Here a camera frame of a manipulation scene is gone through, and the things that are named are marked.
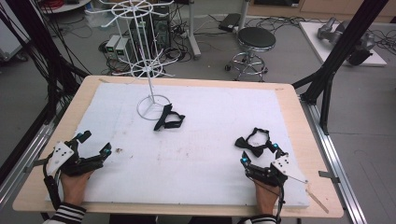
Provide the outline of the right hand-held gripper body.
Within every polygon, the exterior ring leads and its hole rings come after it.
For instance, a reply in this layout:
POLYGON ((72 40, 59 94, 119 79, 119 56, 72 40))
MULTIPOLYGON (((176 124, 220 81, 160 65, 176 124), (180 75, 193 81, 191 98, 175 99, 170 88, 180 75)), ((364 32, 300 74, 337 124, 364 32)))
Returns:
POLYGON ((302 183, 308 182, 298 165, 291 161, 288 155, 272 161, 269 167, 262 168, 251 163, 245 168, 245 174, 247 177, 273 187, 282 187, 288 178, 302 183))

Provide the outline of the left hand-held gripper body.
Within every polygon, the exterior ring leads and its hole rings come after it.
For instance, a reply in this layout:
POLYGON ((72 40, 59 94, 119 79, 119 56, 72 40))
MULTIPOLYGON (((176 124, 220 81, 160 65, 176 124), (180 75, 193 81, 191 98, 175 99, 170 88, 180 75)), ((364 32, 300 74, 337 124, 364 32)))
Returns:
POLYGON ((46 174, 51 175, 61 170, 66 175, 78 176, 104 166, 101 156, 81 158, 78 154, 78 143, 78 140, 58 142, 49 157, 46 174))

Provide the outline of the black bow tie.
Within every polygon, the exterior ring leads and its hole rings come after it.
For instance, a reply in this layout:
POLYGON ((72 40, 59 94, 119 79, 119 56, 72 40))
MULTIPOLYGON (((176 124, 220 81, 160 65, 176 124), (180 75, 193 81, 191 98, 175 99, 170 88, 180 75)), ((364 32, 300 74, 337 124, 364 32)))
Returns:
POLYGON ((252 133, 247 137, 239 137, 235 140, 234 145, 236 147, 240 147, 240 148, 245 148, 245 149, 249 149, 253 155, 257 158, 259 158, 263 151, 265 149, 269 149, 272 153, 276 152, 276 144, 273 144, 271 139, 270 139, 270 135, 269 135, 269 131, 268 130, 264 130, 264 129, 259 129, 259 128, 254 128, 252 133), (255 135, 256 133, 264 133, 267 137, 266 142, 263 145, 260 146, 253 146, 251 145, 248 140, 255 135))
POLYGON ((164 127, 165 129, 175 129, 179 128, 182 125, 185 115, 178 114, 176 111, 173 111, 172 108, 172 104, 166 105, 163 108, 163 112, 154 126, 154 131, 159 131, 161 127, 164 127), (176 115, 178 117, 178 120, 167 121, 166 118, 169 115, 176 115))

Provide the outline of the white wire display stand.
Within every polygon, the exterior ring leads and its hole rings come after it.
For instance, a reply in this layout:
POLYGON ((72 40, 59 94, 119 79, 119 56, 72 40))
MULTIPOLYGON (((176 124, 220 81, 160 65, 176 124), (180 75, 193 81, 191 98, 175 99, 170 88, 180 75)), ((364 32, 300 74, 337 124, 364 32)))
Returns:
POLYGON ((131 52, 124 50, 124 59, 121 62, 129 65, 129 70, 123 73, 115 73, 119 76, 131 76, 135 79, 144 79, 148 82, 148 96, 144 96, 136 106, 137 115, 146 120, 159 120, 163 109, 170 105, 171 101, 164 95, 154 92, 153 79, 160 76, 167 76, 164 67, 170 62, 162 62, 163 50, 157 48, 157 38, 154 32, 153 16, 166 16, 166 13, 156 12, 155 7, 160 4, 151 4, 148 0, 120 0, 116 3, 99 0, 107 5, 105 9, 88 11, 89 14, 109 12, 113 18, 103 27, 115 23, 120 26, 126 23, 128 29, 127 43, 131 46, 131 52))

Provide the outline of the person's right hand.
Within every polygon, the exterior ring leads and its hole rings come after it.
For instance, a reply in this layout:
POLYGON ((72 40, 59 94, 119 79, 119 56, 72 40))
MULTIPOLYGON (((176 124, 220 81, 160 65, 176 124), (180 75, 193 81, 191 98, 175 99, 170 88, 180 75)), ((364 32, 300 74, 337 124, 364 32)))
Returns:
POLYGON ((280 188, 265 185, 257 180, 254 181, 254 185, 258 213, 260 215, 272 215, 279 197, 280 188))

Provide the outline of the person's left hand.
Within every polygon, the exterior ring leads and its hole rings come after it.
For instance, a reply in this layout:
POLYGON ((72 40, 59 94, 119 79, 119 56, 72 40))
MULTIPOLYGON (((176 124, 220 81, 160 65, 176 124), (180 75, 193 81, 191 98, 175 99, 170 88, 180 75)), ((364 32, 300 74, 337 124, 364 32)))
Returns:
POLYGON ((80 206, 84 200, 85 189, 92 172, 83 175, 69 176, 61 174, 64 191, 64 202, 80 206))

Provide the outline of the wooden table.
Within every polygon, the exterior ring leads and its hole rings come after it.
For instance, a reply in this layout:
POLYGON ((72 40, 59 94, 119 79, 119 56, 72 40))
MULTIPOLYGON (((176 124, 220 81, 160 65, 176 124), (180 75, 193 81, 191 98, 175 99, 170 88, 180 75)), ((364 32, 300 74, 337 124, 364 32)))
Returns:
MULTIPOLYGON (((43 157, 50 155, 58 142, 67 141, 78 134, 77 127, 88 109, 92 97, 102 83, 132 83, 145 84, 144 79, 134 77, 90 76, 84 79, 70 106, 66 109, 61 121, 50 137, 43 150, 43 157)), ((310 129, 295 89, 289 84, 267 82, 220 81, 180 78, 155 78, 154 87, 165 86, 193 86, 193 87, 220 87, 239 89, 275 90, 280 103, 285 126, 292 146, 292 155, 305 177, 307 183, 288 178, 285 185, 285 203, 282 213, 286 217, 340 217, 343 214, 342 206, 334 190, 331 180, 320 177, 319 171, 325 168, 324 161, 319 153, 318 145, 310 129), (311 190, 329 209, 326 214, 306 193, 311 190)), ((176 115, 169 115, 167 121, 178 120, 176 115)), ((260 166, 269 166, 276 157, 265 151, 255 163, 260 166)), ((85 206, 91 213, 108 214, 152 214, 152 215, 194 215, 194 216, 227 216, 250 217, 256 212, 253 205, 203 205, 203 204, 164 204, 164 203, 91 203, 86 201, 85 206)))

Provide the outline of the thin wooden stick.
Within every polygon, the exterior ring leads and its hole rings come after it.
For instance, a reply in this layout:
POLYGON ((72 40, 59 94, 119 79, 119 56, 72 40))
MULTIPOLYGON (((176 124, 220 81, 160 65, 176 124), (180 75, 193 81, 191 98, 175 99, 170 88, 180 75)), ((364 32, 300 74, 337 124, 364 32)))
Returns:
POLYGON ((321 200, 309 189, 305 190, 307 195, 326 213, 329 214, 329 209, 321 202, 321 200))

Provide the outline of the white foam mat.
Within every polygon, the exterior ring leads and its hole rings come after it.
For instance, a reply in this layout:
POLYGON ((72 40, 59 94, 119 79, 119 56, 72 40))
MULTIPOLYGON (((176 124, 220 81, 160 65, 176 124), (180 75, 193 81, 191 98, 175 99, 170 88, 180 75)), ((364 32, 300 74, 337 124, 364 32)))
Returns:
POLYGON ((157 85, 176 115, 175 129, 154 128, 136 109, 149 87, 102 83, 77 130, 91 132, 78 148, 89 158, 105 145, 112 153, 88 183, 91 203, 253 205, 255 189, 240 162, 239 137, 257 147, 271 139, 294 161, 289 134, 275 90, 157 85))

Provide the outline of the grey power supply unit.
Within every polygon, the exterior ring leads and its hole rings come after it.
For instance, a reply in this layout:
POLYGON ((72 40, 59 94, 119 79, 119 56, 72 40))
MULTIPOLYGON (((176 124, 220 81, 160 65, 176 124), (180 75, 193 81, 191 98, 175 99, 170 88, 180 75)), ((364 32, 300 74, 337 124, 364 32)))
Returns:
POLYGON ((115 48, 118 45, 120 41, 120 36, 119 35, 113 35, 110 37, 110 39, 107 41, 105 48, 107 53, 114 53, 115 48))
POLYGON ((116 46, 116 53, 120 60, 129 62, 132 59, 131 40, 127 37, 121 37, 116 46))

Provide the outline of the black round stool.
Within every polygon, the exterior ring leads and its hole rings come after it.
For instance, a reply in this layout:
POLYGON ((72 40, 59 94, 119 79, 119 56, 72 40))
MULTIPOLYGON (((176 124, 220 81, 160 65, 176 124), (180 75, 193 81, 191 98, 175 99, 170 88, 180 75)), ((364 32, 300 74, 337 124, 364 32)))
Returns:
POLYGON ((258 53, 273 49, 276 45, 276 37, 261 27, 245 27, 237 33, 237 41, 241 51, 231 58, 224 69, 230 71, 234 68, 238 71, 235 81, 242 76, 258 76, 260 82, 263 82, 268 67, 258 53))

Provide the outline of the white floor board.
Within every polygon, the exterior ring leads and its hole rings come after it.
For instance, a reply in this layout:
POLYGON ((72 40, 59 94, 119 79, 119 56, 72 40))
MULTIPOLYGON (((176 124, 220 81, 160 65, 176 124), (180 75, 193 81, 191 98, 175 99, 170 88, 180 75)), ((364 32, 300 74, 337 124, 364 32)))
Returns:
MULTIPOLYGON (((323 63, 330 55, 333 48, 333 45, 328 40, 320 40, 317 38, 318 29, 323 26, 323 23, 300 22, 299 25, 304 36, 309 41, 310 46, 317 54, 319 60, 323 63)), ((384 67, 387 65, 387 63, 379 56, 378 53, 375 52, 374 49, 371 49, 370 52, 372 55, 361 63, 361 66, 384 67)))

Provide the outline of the black computer tower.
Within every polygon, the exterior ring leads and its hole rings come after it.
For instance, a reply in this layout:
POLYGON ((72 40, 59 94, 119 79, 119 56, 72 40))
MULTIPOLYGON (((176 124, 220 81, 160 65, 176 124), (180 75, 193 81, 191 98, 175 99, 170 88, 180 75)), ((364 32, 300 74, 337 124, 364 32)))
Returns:
POLYGON ((154 12, 158 12, 152 18, 157 46, 159 49, 167 49, 171 46, 169 6, 155 7, 154 12))

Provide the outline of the round white table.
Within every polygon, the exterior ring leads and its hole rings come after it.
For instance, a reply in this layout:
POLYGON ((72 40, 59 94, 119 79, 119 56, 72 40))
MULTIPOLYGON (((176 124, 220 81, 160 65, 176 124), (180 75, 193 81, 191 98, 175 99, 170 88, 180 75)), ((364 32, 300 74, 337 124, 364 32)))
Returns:
POLYGON ((85 7, 87 4, 89 4, 91 0, 78 0, 77 4, 66 4, 63 3, 59 7, 41 7, 40 9, 47 14, 51 13, 61 13, 61 12, 66 12, 70 10, 74 10, 80 7, 85 7))

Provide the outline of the black power adapter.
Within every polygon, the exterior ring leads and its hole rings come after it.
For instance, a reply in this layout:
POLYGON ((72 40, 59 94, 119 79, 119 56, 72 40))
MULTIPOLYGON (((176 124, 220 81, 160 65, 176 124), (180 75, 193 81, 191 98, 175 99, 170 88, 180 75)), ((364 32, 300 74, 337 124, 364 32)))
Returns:
POLYGON ((233 32, 239 26, 241 15, 239 13, 228 14, 220 23, 219 29, 226 32, 233 32))

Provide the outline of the grey table leg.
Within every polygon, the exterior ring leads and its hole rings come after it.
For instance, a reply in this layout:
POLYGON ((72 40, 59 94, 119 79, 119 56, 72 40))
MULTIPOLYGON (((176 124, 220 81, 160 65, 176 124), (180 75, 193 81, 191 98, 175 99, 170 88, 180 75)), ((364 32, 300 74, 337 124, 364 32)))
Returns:
POLYGON ((188 0, 189 2, 189 30, 187 32, 189 43, 191 46, 192 58, 198 60, 202 53, 199 49, 198 43, 194 36, 194 0, 188 0))

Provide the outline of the grey metal bracket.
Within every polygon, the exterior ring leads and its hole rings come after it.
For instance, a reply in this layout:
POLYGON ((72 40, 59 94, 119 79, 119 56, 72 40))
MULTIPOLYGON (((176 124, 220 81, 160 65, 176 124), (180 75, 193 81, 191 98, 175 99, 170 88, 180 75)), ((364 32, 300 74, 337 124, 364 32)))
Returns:
POLYGON ((340 182, 340 178, 330 172, 319 171, 318 175, 320 177, 329 178, 334 184, 338 184, 340 182))
POLYGON ((24 171, 26 174, 29 174, 29 173, 32 172, 32 170, 33 170, 34 167, 42 166, 42 165, 44 165, 46 162, 47 162, 46 159, 41 159, 41 160, 36 160, 36 161, 29 161, 29 162, 24 166, 23 171, 24 171))

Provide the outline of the aluminium rail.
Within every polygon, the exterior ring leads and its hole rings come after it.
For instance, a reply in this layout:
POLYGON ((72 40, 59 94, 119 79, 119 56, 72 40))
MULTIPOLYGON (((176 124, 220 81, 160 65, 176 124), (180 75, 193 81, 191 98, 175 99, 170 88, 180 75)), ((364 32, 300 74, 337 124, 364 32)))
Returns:
POLYGON ((33 124, 0 167, 0 209, 6 204, 17 186, 50 139, 55 124, 33 124))
POLYGON ((342 208, 346 212, 350 223, 368 224, 332 139, 319 124, 320 112, 318 107, 309 105, 303 100, 300 103, 310 122, 311 130, 318 139, 319 149, 328 167, 336 192, 341 199, 342 208))

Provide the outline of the black metal frame post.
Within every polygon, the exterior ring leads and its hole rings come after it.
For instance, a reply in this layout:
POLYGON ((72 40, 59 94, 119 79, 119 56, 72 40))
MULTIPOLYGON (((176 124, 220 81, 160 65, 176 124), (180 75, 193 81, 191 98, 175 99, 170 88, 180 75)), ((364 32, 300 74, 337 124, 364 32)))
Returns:
POLYGON ((323 94, 319 127, 326 135, 329 134, 328 117, 333 78, 344 60, 352 52, 353 47, 374 22, 388 1, 389 0, 364 0, 322 66, 312 75, 302 78, 292 84, 294 89, 309 84, 308 89, 301 94, 302 100, 309 105, 315 105, 318 97, 323 94))
POLYGON ((74 65, 62 55, 50 35, 52 30, 64 44, 68 55, 74 55, 64 43, 57 23, 49 23, 43 18, 38 0, 5 0, 14 13, 15 23, 2 9, 0 20, 14 34, 27 54, 33 60, 40 75, 47 81, 48 103, 45 106, 45 121, 57 116, 57 106, 67 105, 77 93, 82 80, 91 73, 74 65))

